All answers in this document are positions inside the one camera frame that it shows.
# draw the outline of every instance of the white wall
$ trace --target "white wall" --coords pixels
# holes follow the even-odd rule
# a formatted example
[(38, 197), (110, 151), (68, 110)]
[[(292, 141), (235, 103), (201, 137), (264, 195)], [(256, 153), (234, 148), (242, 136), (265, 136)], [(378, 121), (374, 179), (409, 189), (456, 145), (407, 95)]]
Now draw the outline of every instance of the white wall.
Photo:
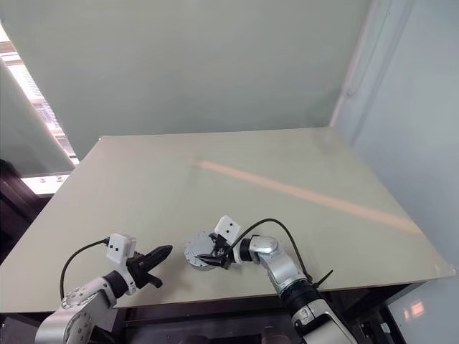
[(78, 158), (102, 135), (327, 125), (368, 0), (0, 1)]
[[(336, 127), (459, 271), (459, 1), (414, 1), (380, 81), (361, 100), (366, 113), (344, 101)], [(457, 343), (459, 278), (390, 309), (407, 343)]]
[(74, 168), (1, 60), (0, 158), (23, 176)]

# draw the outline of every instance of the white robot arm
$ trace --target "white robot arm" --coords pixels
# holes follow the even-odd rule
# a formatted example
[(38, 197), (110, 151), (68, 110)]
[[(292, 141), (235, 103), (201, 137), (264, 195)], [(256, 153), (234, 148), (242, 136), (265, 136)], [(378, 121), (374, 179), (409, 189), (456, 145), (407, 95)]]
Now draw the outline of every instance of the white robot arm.
[(86, 344), (95, 324), (123, 294), (132, 295), (147, 283), (159, 288), (162, 281), (148, 272), (168, 257), (172, 246), (158, 247), (147, 255), (135, 252), (135, 247), (134, 238), (112, 234), (107, 258), (115, 269), (65, 295), (59, 309), (39, 326), (35, 343)]
[[(274, 219), (267, 220), (281, 224)], [(357, 343), (327, 301), (322, 298), (306, 270), (301, 271), (296, 266), (276, 238), (258, 235), (244, 238), (250, 230), (238, 236), (239, 230), (240, 226), (235, 221), (223, 216), (211, 234), (214, 241), (212, 253), (200, 254), (198, 258), (208, 265), (225, 269), (228, 269), (232, 262), (261, 264), (266, 268), (275, 291), (287, 307), (297, 334), (305, 343)]]

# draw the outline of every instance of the table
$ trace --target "table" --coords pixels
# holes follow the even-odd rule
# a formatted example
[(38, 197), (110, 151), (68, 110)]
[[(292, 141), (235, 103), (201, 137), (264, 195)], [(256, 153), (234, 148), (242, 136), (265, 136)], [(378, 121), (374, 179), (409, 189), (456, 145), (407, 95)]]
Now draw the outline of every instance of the table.
[[(0, 312), (50, 311), (78, 248), (111, 233), (137, 250), (174, 245), (147, 286), (118, 307), (271, 295), (255, 264), (198, 271), (184, 258), (196, 232), (229, 215), (242, 228), (281, 220), (322, 290), (407, 284), (455, 274), (333, 128), (102, 137), (0, 266)], [(258, 233), (275, 235), (274, 224)], [(107, 274), (104, 247), (77, 256), (65, 290)]]

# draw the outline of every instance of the black cable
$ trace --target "black cable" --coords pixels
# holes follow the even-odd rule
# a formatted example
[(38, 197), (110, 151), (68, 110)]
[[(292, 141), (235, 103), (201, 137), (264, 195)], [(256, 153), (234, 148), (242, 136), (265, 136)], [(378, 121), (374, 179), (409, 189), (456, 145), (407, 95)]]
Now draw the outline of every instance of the black cable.
[(327, 278), (329, 278), (331, 274), (333, 274), (333, 270), (330, 270), (325, 276), (323, 276), (322, 278), (320, 278), (319, 281), (314, 282), (314, 283), (313, 283), (313, 287), (316, 288), (316, 289), (318, 289), (318, 287), (319, 287), (322, 283), (324, 283), (325, 280), (326, 280)]
[(76, 251), (74, 254), (70, 256), (70, 258), (65, 262), (64, 267), (62, 268), (62, 272), (60, 273), (60, 282), (59, 282), (59, 292), (60, 292), (60, 299), (62, 300), (64, 298), (64, 278), (65, 278), (65, 272), (67, 271), (67, 267), (69, 266), (70, 262), (72, 261), (73, 258), (75, 258), (80, 252), (83, 252), (86, 249), (89, 249), (90, 247), (99, 245), (99, 244), (108, 244), (108, 238), (105, 238), (104, 240), (99, 240), (98, 242), (93, 242), (92, 244), (86, 245)]
[(231, 244), (231, 246), (224, 252), (224, 256), (227, 256), (231, 251), (232, 249), (235, 248), (235, 246), (250, 232), (252, 231), (253, 229), (255, 229), (256, 227), (258, 227), (259, 225), (261, 224), (264, 224), (265, 222), (274, 222), (275, 224), (278, 224), (279, 226), (282, 227), (282, 229), (284, 230), (284, 232), (288, 235), (288, 238), (290, 239), (291, 243), (292, 243), (292, 246), (293, 246), (293, 249), (295, 250), (295, 253), (296, 253), (296, 256), (298, 258), (298, 261), (300, 262), (300, 265), (301, 265), (301, 269), (303, 270), (303, 274), (306, 276), (306, 278), (308, 279), (308, 281), (310, 283), (312, 283), (313, 281), (313, 278), (312, 276), (309, 275), (309, 273), (306, 271), (306, 267), (304, 266), (304, 263), (303, 263), (303, 260), (301, 259), (301, 255), (300, 255), (300, 252), (298, 251), (298, 248), (296, 246), (296, 243), (295, 243), (295, 240), (293, 239), (292, 237), (292, 234), (290, 234), (290, 232), (288, 231), (287, 227), (284, 226), (284, 224), (282, 222), (280, 222), (279, 220), (276, 220), (276, 219), (263, 219), (263, 220), (259, 220), (259, 222), (256, 222), (254, 223), (252, 226), (250, 226), (249, 228), (247, 228), (241, 235), (238, 236), (238, 238), (235, 240), (235, 242), (233, 242)]

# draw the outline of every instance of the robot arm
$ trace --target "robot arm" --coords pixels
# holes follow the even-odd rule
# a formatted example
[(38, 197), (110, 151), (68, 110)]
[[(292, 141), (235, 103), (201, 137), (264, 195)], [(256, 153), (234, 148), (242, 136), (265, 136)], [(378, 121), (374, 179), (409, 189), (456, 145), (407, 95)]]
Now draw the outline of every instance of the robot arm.
[(148, 272), (171, 253), (172, 246), (161, 246), (147, 255), (135, 252), (136, 240), (113, 234), (108, 242), (107, 258), (115, 270), (69, 292), (59, 309), (39, 326), (36, 344), (85, 344), (95, 324), (116, 305), (116, 300), (132, 295), (147, 283), (159, 288), (162, 282)]
[(200, 254), (198, 258), (209, 265), (226, 269), (231, 262), (261, 264), (287, 307), (297, 334), (307, 344), (357, 343), (277, 239), (254, 235), (242, 239), (232, 252), (227, 252), (226, 249), (235, 242), (239, 229), (233, 220), (224, 216), (211, 234), (215, 243), (214, 251), (211, 254)]

